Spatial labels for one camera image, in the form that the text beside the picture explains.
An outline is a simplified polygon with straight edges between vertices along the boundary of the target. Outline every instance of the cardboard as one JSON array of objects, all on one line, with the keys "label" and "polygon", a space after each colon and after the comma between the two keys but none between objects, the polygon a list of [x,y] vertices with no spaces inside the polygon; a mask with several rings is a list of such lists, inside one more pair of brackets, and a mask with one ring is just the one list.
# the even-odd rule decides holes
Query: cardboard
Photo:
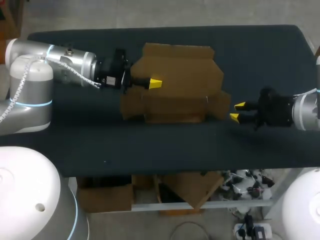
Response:
[{"label": "cardboard", "polygon": [[132,175],[132,185],[141,190],[149,190],[154,187],[154,179],[152,175]]},{"label": "cardboard", "polygon": [[131,211],[134,193],[132,184],[112,187],[91,187],[90,177],[77,177],[77,199],[86,213]]},{"label": "cardboard", "polygon": [[213,57],[208,46],[146,43],[131,76],[161,80],[162,87],[128,89],[121,97],[123,118],[144,115],[147,123],[199,123],[206,115],[224,119],[231,97],[221,91],[224,74]]},{"label": "cardboard", "polygon": [[217,172],[185,172],[169,174],[161,179],[175,194],[194,209],[199,209],[223,183],[224,178]]}]

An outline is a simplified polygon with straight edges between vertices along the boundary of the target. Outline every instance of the cardboard box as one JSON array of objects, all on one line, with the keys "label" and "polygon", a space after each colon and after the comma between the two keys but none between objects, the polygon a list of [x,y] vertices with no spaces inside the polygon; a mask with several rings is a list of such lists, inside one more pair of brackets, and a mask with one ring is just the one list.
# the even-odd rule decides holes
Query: cardboard box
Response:
[{"label": "cardboard box", "polygon": [[131,211],[134,201],[131,183],[112,186],[114,181],[106,177],[77,177],[76,180],[76,196],[86,213]]},{"label": "cardboard box", "polygon": [[214,171],[205,174],[185,172],[164,175],[161,181],[194,209],[199,209],[223,183],[224,178]]},{"label": "cardboard box", "polygon": [[146,43],[131,76],[161,80],[162,87],[128,89],[121,97],[123,118],[144,115],[147,123],[199,123],[206,115],[224,119],[231,96],[221,91],[224,74],[213,57],[208,46]]},{"label": "cardboard box", "polygon": [[154,187],[152,175],[132,175],[132,185],[140,190],[149,190]]}]

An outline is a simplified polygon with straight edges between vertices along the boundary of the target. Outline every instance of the electrical cable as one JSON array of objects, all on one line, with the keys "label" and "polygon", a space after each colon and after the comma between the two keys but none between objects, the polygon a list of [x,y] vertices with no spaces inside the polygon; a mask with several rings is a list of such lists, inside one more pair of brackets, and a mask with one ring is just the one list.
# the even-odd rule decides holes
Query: electrical cable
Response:
[{"label": "electrical cable", "polygon": [[313,93],[315,93],[316,91],[317,91],[317,89],[316,89],[316,88],[314,88],[314,89],[311,89],[310,91],[306,91],[306,92],[304,92],[304,93],[295,94],[294,96],[295,96],[295,97],[297,97],[297,96],[300,96],[300,95],[313,94]]},{"label": "electrical cable", "polygon": [[61,61],[58,61],[58,60],[53,60],[53,59],[49,59],[49,58],[46,58],[45,60],[47,60],[48,62],[52,62],[52,63],[55,63],[55,64],[58,64],[59,66],[69,70],[70,72],[72,72],[73,74],[75,74],[78,78],[84,80],[85,82],[87,82],[88,84],[90,84],[91,86],[94,86],[95,88],[99,89],[101,87],[101,83],[97,83],[97,82],[94,82],[94,81],[91,81],[90,79],[82,76],[80,73],[78,73],[74,68],[70,67],[68,64],[66,64],[65,62],[61,62]]},{"label": "electrical cable", "polygon": [[33,56],[29,59],[29,61],[27,62],[27,64],[24,67],[24,72],[20,81],[20,84],[18,86],[18,88],[16,89],[16,92],[14,94],[14,97],[12,98],[12,101],[10,102],[9,106],[6,108],[6,110],[2,113],[2,115],[0,116],[0,123],[5,120],[5,118],[8,116],[8,114],[11,112],[11,110],[13,109],[13,107],[16,105],[16,102],[21,94],[21,91],[26,83],[27,80],[27,76],[29,74],[30,71],[30,67],[31,64],[41,60],[42,57],[41,56]]},{"label": "electrical cable", "polygon": [[169,239],[169,240],[173,240],[173,237],[174,237],[175,233],[177,232],[177,230],[178,230],[181,226],[183,226],[183,225],[185,225],[185,224],[192,224],[192,225],[195,225],[195,226],[199,227],[199,228],[204,232],[204,234],[205,234],[205,239],[206,239],[206,240],[210,240],[209,234],[207,233],[207,231],[205,230],[205,228],[204,228],[203,226],[201,226],[200,224],[195,223],[195,222],[192,222],[192,221],[185,221],[185,222],[183,222],[183,223],[180,223],[178,226],[176,226],[176,227],[173,229],[173,231],[172,231],[172,233],[171,233],[171,235],[170,235],[170,239]]},{"label": "electrical cable", "polygon": [[11,112],[11,110],[13,109],[13,107],[16,105],[16,102],[22,92],[22,89],[26,83],[26,80],[27,80],[27,76],[29,74],[29,71],[30,71],[30,67],[31,65],[36,62],[36,61],[39,61],[39,60],[46,60],[46,61],[49,61],[49,62],[52,62],[52,63],[55,63],[55,64],[58,64],[59,66],[62,66],[63,68],[69,70],[70,72],[72,72],[73,74],[75,74],[78,78],[84,80],[85,82],[87,82],[88,84],[94,86],[95,88],[99,89],[101,84],[100,83],[97,83],[97,82],[94,82],[94,81],[91,81],[90,79],[82,76],[80,73],[78,73],[74,68],[68,66],[66,63],[64,62],[61,62],[61,61],[57,61],[57,60],[53,60],[53,59],[48,59],[44,56],[32,56],[29,61],[27,62],[27,64],[25,65],[24,67],[24,72],[23,72],[23,75],[22,75],[22,78],[21,78],[21,81],[20,81],[20,84],[18,86],[18,88],[16,89],[16,92],[14,94],[14,97],[12,98],[9,106],[6,108],[6,110],[2,113],[2,115],[0,116],[0,124],[2,123],[3,120],[5,120],[5,118],[8,116],[8,114]]}]

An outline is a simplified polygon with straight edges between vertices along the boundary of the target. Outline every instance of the gray floor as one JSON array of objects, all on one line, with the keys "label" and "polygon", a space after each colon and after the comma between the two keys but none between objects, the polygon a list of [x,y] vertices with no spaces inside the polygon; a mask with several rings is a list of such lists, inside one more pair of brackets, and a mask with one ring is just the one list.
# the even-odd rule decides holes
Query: gray floor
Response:
[{"label": "gray floor", "polygon": [[[315,51],[320,45],[319,9],[319,0],[31,0],[25,3],[22,37],[67,29],[295,24]],[[0,65],[2,98],[7,78]],[[231,240],[235,220],[226,209],[184,217],[125,212],[91,214],[89,219],[93,240],[168,240],[184,221],[200,223],[213,240]],[[280,214],[271,224],[283,235]],[[179,239],[205,239],[191,234],[195,231],[187,228]]]}]

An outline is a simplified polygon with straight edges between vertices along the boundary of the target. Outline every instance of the black table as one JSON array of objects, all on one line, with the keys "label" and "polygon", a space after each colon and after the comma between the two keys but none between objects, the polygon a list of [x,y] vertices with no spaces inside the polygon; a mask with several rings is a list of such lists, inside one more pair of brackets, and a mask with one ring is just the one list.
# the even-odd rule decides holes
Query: black table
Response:
[{"label": "black table", "polygon": [[[264,86],[284,95],[316,86],[316,59],[293,25],[67,30],[34,33],[28,39],[72,44],[98,57],[111,57],[115,48],[123,48],[132,62],[141,57],[146,42],[211,46],[232,106],[257,100]],[[119,111],[119,94],[57,83],[50,127],[2,136],[0,146],[35,149],[66,177],[320,166],[317,132],[294,127],[254,132],[251,126],[229,120],[126,122]]]}]

